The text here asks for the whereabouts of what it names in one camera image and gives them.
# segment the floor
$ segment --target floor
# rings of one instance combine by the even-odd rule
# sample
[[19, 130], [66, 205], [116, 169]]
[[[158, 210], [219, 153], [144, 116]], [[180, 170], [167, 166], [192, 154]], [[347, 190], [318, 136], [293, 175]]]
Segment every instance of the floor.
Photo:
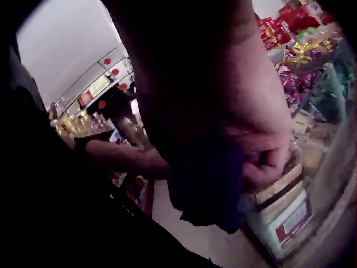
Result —
[[155, 182], [152, 218], [188, 250], [221, 267], [269, 267], [241, 231], [228, 235], [218, 227], [196, 227], [180, 220], [181, 212], [170, 202], [166, 180]]
[[[228, 235], [214, 225], [193, 226], [180, 220], [180, 216], [181, 212], [171, 205], [167, 182], [165, 180], [156, 181], [152, 218], [176, 237], [188, 250], [210, 258], [213, 263], [224, 268], [269, 267], [240, 230], [233, 235]], [[341, 267], [341, 261], [350, 259], [350, 252], [352, 252], [353, 259], [356, 260], [355, 246], [356, 206], [354, 201], [352, 206], [346, 208], [333, 231], [325, 239], [321, 250], [316, 252], [312, 259], [308, 259], [304, 266], [312, 268]], [[348, 260], [348, 265], [342, 267], [356, 267], [356, 264]]]

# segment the red decoration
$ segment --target red decoration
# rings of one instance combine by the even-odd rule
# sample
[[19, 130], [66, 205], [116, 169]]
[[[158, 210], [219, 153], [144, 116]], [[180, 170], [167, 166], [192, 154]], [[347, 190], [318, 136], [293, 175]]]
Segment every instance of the red decoration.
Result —
[[106, 58], [105, 60], [104, 60], [104, 64], [105, 65], [108, 65], [108, 64], [110, 64], [111, 63], [111, 58]]
[[113, 69], [111, 75], [117, 75], [119, 73], [118, 69]]
[[92, 100], [93, 99], [93, 95], [92, 95], [92, 93], [88, 90], [87, 92], [86, 92], [86, 94], [89, 96], [89, 98]]
[[122, 83], [122, 84], [119, 86], [119, 89], [120, 89], [120, 90], [127, 89], [127, 88], [128, 88], [128, 85], [125, 84], [125, 83]]
[[99, 109], [103, 109], [105, 107], [105, 101], [104, 100], [101, 100], [99, 103], [98, 103], [98, 108]]

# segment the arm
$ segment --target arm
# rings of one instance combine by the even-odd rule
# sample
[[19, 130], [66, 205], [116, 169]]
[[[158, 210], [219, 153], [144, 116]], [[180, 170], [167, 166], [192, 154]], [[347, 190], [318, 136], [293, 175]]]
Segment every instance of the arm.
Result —
[[182, 148], [218, 131], [243, 148], [253, 185], [279, 178], [291, 118], [251, 0], [103, 2], [131, 57], [147, 134], [170, 164]]
[[[61, 136], [74, 149], [75, 141]], [[136, 172], [141, 175], [163, 175], [169, 170], [168, 164], [155, 149], [144, 151], [136, 147], [91, 140], [85, 147], [90, 163], [101, 170]]]

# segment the fingers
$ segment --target fingers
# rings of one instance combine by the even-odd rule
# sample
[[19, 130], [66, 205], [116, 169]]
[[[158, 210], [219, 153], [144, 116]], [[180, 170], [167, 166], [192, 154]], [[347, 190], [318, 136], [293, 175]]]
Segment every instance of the fingers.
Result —
[[249, 188], [256, 189], [264, 185], [269, 185], [277, 180], [279, 176], [279, 171], [274, 167], [266, 165], [257, 167], [248, 162], [243, 164], [243, 177], [249, 185]]
[[260, 188], [281, 177], [289, 156], [289, 145], [265, 152], [263, 162], [248, 162], [243, 165], [243, 176], [250, 188]]

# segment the forearm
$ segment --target forearm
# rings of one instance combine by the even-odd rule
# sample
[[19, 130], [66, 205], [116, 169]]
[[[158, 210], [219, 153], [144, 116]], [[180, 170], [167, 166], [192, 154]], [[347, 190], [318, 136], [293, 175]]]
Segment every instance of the forearm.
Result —
[[[74, 149], [75, 141], [73, 139], [61, 138], [70, 148]], [[85, 153], [91, 166], [108, 172], [161, 175], [169, 169], [168, 164], [155, 149], [144, 151], [129, 145], [91, 140], [85, 147]]]

